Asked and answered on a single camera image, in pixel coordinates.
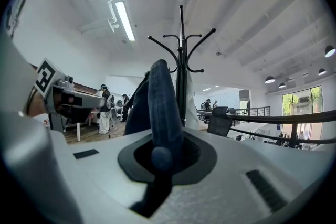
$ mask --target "white wall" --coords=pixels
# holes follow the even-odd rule
[[[224,88],[218,91],[209,93],[211,104],[218,101],[218,106],[227,106],[229,108],[240,109],[239,91],[237,88]]]
[[[206,93],[197,93],[194,95],[194,102],[197,109],[201,109],[201,104],[205,102],[205,100],[209,98]]]
[[[127,94],[131,97],[141,82],[141,78],[120,77],[120,76],[108,76],[106,77],[105,84],[109,88],[109,91],[115,96],[115,99],[121,97],[123,94]]]
[[[26,0],[13,42],[29,63],[47,57],[74,82],[98,89],[109,59],[77,31],[80,24],[68,0]]]
[[[267,106],[267,97],[264,91],[250,90],[250,108],[262,108]]]
[[[305,89],[322,86],[323,111],[336,109],[336,75],[306,84],[302,87],[296,87],[289,90],[279,91],[277,93],[267,94],[267,103],[270,105],[271,116],[282,116],[282,95],[302,91]],[[336,137],[336,121],[325,122],[322,127],[321,139]]]

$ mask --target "dark blue cloth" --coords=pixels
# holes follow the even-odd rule
[[[182,123],[167,62],[159,60],[134,96],[124,135],[152,129],[154,147],[168,148],[178,155],[183,144]]]

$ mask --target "black metal coat rack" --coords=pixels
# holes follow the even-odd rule
[[[163,37],[175,37],[177,39],[177,52],[178,55],[174,54],[174,52],[168,48],[167,46],[163,45],[161,42],[157,41],[152,36],[149,36],[148,39],[154,41],[158,45],[160,45],[162,48],[167,50],[175,59],[176,62],[176,68],[173,71],[170,71],[170,73],[177,72],[177,80],[176,80],[176,101],[177,105],[179,107],[179,113],[180,118],[182,121],[182,124],[184,126],[185,124],[185,112],[186,112],[186,103],[187,103],[187,70],[192,73],[203,73],[204,69],[200,70],[192,70],[189,65],[189,59],[191,54],[194,52],[194,50],[202,44],[203,41],[205,41],[211,34],[216,32],[215,28],[212,28],[209,33],[207,33],[195,46],[194,48],[187,54],[187,41],[191,37],[201,37],[202,35],[189,35],[185,37],[184,35],[184,19],[183,19],[183,5],[180,5],[180,14],[181,14],[181,24],[180,24],[180,37],[177,35],[163,35]]]

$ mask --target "black slot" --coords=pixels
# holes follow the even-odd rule
[[[246,173],[246,176],[259,192],[271,212],[276,212],[287,204],[276,189],[260,174],[258,170],[249,171]]]
[[[88,151],[74,153],[74,156],[76,159],[82,159],[82,158],[89,157],[97,153],[99,153],[99,151],[97,150],[88,150]]]

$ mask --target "window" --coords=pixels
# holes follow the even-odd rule
[[[283,116],[306,115],[323,112],[322,87],[284,94],[282,96]],[[290,134],[291,124],[283,124],[282,133]],[[320,139],[322,123],[300,123],[297,135],[303,134],[306,139]]]

